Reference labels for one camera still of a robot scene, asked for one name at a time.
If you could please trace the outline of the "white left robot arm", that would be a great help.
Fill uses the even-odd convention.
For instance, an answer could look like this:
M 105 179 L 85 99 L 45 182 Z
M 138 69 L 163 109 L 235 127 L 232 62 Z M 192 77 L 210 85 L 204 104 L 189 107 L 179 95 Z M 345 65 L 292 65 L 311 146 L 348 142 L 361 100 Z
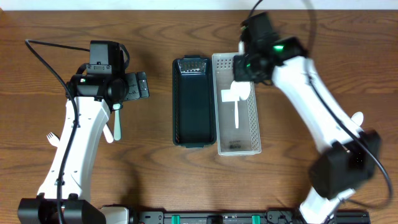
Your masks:
M 36 198 L 23 198 L 17 210 L 21 223 L 134 223 L 124 205 L 98 209 L 90 203 L 91 175 L 102 134 L 108 142 L 121 136 L 109 130 L 112 111 L 124 101 L 149 97 L 145 72 L 123 75 L 79 74 L 71 77 L 75 94 L 66 103 L 65 124 L 51 168 Z

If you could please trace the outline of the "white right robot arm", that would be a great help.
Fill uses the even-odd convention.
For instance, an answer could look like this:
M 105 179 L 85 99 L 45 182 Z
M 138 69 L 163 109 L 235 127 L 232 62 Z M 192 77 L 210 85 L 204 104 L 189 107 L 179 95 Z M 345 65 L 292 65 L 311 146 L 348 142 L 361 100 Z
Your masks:
M 348 116 L 319 77 L 315 64 L 295 37 L 239 42 L 234 79 L 270 81 L 288 98 L 307 126 L 320 157 L 308 171 L 311 189 L 294 222 L 326 223 L 381 168 L 381 138 Z

